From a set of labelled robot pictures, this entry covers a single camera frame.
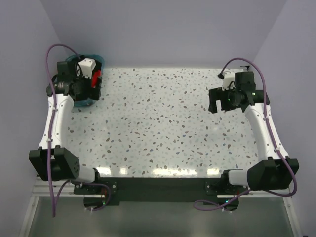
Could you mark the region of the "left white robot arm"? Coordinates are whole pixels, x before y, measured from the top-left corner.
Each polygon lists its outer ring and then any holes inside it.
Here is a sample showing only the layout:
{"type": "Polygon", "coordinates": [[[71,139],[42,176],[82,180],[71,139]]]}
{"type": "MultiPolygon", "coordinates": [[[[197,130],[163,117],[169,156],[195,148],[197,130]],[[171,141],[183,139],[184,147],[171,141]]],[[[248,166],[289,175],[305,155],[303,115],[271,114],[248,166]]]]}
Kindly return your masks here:
{"type": "Polygon", "coordinates": [[[57,63],[57,74],[46,89],[48,114],[43,137],[29,160],[43,181],[71,180],[85,183],[92,194],[102,189],[95,168],[80,164],[68,148],[67,131],[76,102],[99,100],[102,84],[102,61],[81,57],[57,63]]]}

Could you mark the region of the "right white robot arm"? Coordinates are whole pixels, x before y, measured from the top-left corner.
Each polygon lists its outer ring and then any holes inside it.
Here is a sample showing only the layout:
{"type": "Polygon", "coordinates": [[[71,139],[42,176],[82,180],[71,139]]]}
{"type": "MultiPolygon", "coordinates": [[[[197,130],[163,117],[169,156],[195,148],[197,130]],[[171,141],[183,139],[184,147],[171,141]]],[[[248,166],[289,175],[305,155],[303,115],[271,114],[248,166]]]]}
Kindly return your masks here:
{"type": "Polygon", "coordinates": [[[290,158],[277,134],[270,101],[257,90],[253,72],[220,73],[223,85],[209,90],[209,111],[217,113],[217,101],[222,111],[241,109],[246,116],[258,150],[258,162],[248,169],[226,170],[220,189],[231,194],[237,186],[247,186],[253,191],[285,190],[294,182],[299,169],[298,160],[290,158]]]}

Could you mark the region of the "teal plastic basket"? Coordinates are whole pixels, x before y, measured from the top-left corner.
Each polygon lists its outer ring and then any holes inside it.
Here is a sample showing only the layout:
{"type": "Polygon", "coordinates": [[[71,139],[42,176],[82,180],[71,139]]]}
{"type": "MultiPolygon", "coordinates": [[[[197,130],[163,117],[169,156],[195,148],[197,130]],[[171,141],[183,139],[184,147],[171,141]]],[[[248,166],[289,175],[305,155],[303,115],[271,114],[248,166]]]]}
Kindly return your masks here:
{"type": "MultiPolygon", "coordinates": [[[[80,57],[80,59],[78,59],[78,57],[76,55],[72,55],[72,56],[68,57],[65,61],[76,62],[78,64],[78,62],[82,61],[85,58],[94,59],[96,61],[96,67],[94,68],[92,74],[94,72],[96,72],[97,70],[100,70],[101,74],[103,76],[104,58],[102,56],[97,55],[97,54],[80,54],[79,57],[80,57]]],[[[78,79],[85,78],[82,75],[82,71],[79,68],[79,66],[76,66],[76,74],[77,74],[78,79]]],[[[94,104],[94,102],[96,100],[87,99],[87,100],[74,100],[74,101],[75,101],[75,107],[84,107],[84,106],[90,106],[90,105],[94,104]]]]}

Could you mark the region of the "red t shirt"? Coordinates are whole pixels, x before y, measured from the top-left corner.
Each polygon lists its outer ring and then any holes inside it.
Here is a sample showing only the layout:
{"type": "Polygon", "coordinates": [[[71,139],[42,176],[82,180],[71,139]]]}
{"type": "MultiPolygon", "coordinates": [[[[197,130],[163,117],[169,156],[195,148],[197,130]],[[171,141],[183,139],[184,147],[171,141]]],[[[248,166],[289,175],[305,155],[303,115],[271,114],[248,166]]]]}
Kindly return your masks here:
{"type": "Polygon", "coordinates": [[[100,88],[102,84],[102,74],[100,70],[97,70],[91,79],[91,87],[100,88]]]}

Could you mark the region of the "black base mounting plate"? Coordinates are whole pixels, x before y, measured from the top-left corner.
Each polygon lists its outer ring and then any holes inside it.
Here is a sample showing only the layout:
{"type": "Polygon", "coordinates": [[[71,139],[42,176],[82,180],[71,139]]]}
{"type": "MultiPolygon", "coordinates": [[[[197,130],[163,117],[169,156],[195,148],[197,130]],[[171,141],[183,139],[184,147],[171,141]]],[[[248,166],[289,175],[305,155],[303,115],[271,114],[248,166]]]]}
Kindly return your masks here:
{"type": "Polygon", "coordinates": [[[122,202],[194,202],[207,200],[223,204],[219,195],[236,196],[244,186],[230,185],[224,178],[99,178],[96,185],[75,185],[74,194],[83,195],[85,207],[122,202]]]}

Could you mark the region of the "aluminium frame rail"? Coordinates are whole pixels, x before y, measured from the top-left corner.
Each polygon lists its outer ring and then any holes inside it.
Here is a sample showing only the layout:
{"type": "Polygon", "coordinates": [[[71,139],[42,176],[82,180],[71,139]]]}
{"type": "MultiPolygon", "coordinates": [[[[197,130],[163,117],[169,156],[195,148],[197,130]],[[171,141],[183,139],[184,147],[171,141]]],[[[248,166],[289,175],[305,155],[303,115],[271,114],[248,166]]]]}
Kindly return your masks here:
{"type": "Polygon", "coordinates": [[[31,190],[31,197],[22,221],[19,232],[20,237],[32,237],[36,233],[42,233],[49,224],[55,223],[57,217],[51,217],[49,186],[39,177],[31,190]]]}

